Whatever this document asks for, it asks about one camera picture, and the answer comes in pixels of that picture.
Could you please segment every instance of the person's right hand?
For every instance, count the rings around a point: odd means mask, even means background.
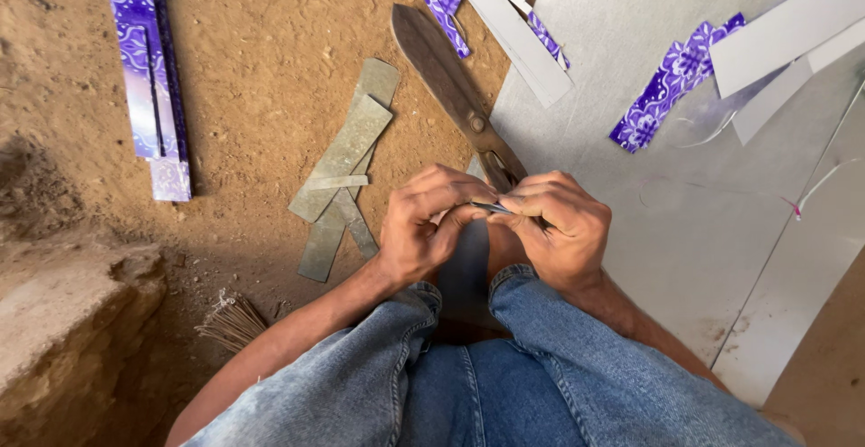
[[[520,237],[546,284],[567,295],[601,283],[611,210],[574,177],[558,171],[532,175],[499,201],[514,215],[496,213],[489,222],[507,224]],[[538,217],[554,227],[543,228]]]

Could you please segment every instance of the person's left hand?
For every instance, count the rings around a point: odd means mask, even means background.
[[[435,164],[390,194],[382,223],[382,248],[373,258],[397,290],[415,283],[447,261],[466,224],[490,215],[469,202],[492,204],[496,189],[453,168]],[[430,222],[445,211],[438,225]]]

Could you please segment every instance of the broom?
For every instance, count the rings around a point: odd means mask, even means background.
[[[215,339],[235,354],[240,353],[265,329],[265,320],[253,304],[232,288],[220,290],[219,303],[204,318],[204,323],[196,326],[200,337]]]

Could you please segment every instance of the jeans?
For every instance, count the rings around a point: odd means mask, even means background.
[[[440,308],[436,287],[412,285],[251,386],[186,445],[796,445],[529,266],[492,282],[492,315],[512,341],[428,347]]]

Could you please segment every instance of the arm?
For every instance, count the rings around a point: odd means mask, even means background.
[[[489,215],[467,202],[493,203],[492,187],[433,165],[391,193],[382,224],[382,249],[344,283],[291,313],[234,356],[181,412],[166,447],[192,438],[249,386],[292,364],[330,334],[362,320],[372,309],[426,276],[453,254],[462,228]],[[438,225],[430,219],[448,210]]]
[[[683,369],[727,387],[685,344],[652,320],[601,269],[611,211],[562,172],[525,178],[501,203],[514,215],[494,214],[523,241],[538,276],[574,307],[619,335],[654,347]],[[554,227],[544,228],[543,217]]]

